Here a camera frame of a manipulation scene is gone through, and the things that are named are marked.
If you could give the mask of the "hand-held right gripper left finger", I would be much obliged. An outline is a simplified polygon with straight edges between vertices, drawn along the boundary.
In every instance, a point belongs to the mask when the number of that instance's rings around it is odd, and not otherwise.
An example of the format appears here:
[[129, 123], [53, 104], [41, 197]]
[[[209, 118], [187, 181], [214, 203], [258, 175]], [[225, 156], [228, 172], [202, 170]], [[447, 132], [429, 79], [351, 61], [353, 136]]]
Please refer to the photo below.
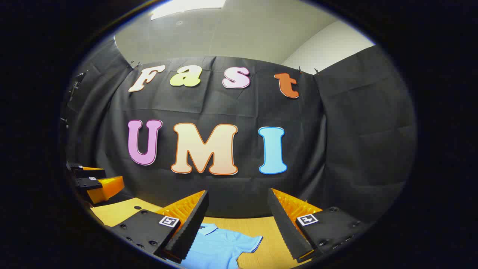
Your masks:
[[109, 231], [151, 255], [181, 263], [208, 206], [209, 192], [202, 190], [157, 211], [141, 209]]

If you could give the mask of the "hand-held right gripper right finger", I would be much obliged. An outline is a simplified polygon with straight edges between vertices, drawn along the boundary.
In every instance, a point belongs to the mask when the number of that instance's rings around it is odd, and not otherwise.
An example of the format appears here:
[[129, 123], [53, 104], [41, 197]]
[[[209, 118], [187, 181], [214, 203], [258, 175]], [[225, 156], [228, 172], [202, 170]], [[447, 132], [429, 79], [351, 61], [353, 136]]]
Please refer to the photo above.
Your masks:
[[372, 226], [338, 207], [320, 209], [274, 188], [268, 190], [267, 201], [282, 239], [297, 262], [329, 257]]

